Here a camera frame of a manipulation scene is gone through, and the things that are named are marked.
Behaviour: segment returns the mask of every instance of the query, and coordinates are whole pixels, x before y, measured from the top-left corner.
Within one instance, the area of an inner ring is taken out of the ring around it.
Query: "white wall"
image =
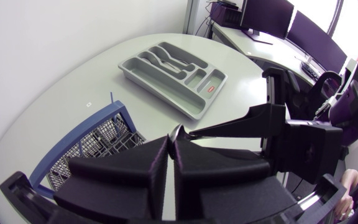
[[[93,56],[137,36],[181,33],[186,3],[0,1],[0,139],[38,96]]]

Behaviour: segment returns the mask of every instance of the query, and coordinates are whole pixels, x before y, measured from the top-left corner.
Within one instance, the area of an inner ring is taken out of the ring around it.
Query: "window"
[[[358,57],[358,0],[343,2],[333,40],[354,60]]]
[[[328,31],[333,20],[337,0],[288,0],[325,32]]]

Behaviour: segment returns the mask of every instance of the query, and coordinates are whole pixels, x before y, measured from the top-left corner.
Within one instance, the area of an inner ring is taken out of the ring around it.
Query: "dishwasher basket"
[[[71,176],[70,158],[111,156],[144,141],[126,107],[120,101],[113,101],[63,137],[39,162],[29,181],[40,195],[53,198],[55,191]],[[40,184],[45,176],[52,189]]]

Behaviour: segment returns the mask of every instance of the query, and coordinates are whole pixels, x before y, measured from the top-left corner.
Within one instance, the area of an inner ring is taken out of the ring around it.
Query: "round table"
[[[127,79],[117,65],[159,42],[176,45],[214,65],[227,81],[205,115],[198,121]],[[128,109],[147,140],[171,133],[183,124],[186,132],[244,116],[250,106],[266,102],[262,70],[239,52],[218,42],[193,35],[154,34],[125,41],[74,69],[36,99],[0,141],[0,184],[15,171],[29,177],[43,156],[69,131],[114,100]],[[204,139],[202,146],[259,151],[260,139]],[[173,219],[173,162],[168,160],[164,219]],[[0,191],[0,222],[24,223]]]

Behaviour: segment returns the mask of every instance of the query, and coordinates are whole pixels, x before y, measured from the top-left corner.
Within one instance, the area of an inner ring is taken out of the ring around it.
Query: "keyboard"
[[[301,69],[304,71],[311,79],[317,82],[319,76],[317,73],[307,64],[304,62],[301,62]]]

